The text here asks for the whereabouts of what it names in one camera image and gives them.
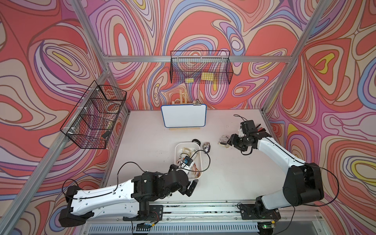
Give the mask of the brown purple strap watch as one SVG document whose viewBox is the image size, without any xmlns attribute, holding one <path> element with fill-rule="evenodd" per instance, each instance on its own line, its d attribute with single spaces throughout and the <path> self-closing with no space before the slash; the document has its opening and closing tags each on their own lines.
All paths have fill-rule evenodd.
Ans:
<svg viewBox="0 0 376 235">
<path fill-rule="evenodd" d="M 203 147 L 203 150 L 204 150 L 205 153 L 209 153 L 210 152 L 211 145 L 210 145 L 209 142 L 204 142 L 202 147 Z"/>
</svg>

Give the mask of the cream square face watch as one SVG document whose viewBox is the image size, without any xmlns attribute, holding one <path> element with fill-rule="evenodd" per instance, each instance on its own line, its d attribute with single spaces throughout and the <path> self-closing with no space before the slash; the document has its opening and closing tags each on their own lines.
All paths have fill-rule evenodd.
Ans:
<svg viewBox="0 0 376 235">
<path fill-rule="evenodd" d="M 192 155 L 192 150 L 189 149 L 189 148 L 183 147 L 183 148 L 182 148 L 182 151 L 181 151 L 181 154 L 183 154 L 183 155 L 187 155 L 187 156 L 190 157 L 190 156 Z"/>
</svg>

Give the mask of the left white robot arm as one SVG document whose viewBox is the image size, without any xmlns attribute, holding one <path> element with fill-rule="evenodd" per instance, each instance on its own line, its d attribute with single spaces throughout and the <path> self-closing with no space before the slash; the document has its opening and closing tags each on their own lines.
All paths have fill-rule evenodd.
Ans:
<svg viewBox="0 0 376 235">
<path fill-rule="evenodd" d="M 87 220 L 121 216 L 124 221 L 157 223 L 163 219 L 163 206 L 150 205 L 174 192 L 190 197 L 198 180 L 190 180 L 184 170 L 174 164 L 168 173 L 144 172 L 126 182 L 96 190 L 83 190 L 77 185 L 64 191 L 67 202 L 59 223 L 62 227 L 76 227 Z"/>
</svg>

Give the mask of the red transparent watch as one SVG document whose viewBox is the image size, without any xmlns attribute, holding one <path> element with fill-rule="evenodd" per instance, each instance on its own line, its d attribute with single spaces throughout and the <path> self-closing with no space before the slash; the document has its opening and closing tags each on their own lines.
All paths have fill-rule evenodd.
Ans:
<svg viewBox="0 0 376 235">
<path fill-rule="evenodd" d="M 193 177 L 195 179 L 198 179 L 200 176 L 201 176 L 201 172 L 199 171 L 198 168 L 196 168 L 195 166 L 192 168 L 192 171 L 191 171 Z"/>
</svg>

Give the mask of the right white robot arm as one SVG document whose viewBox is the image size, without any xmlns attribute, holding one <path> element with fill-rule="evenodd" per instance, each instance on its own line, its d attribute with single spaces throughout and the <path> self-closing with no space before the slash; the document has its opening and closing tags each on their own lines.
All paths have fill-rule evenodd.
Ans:
<svg viewBox="0 0 376 235">
<path fill-rule="evenodd" d="M 277 209 L 300 206 L 324 198 L 320 167 L 300 160 L 276 142 L 266 131 L 258 131 L 253 120 L 240 123 L 237 134 L 227 142 L 241 153 L 257 149 L 266 154 L 285 173 L 281 190 L 256 198 L 254 213 L 259 218 L 273 215 Z"/>
</svg>

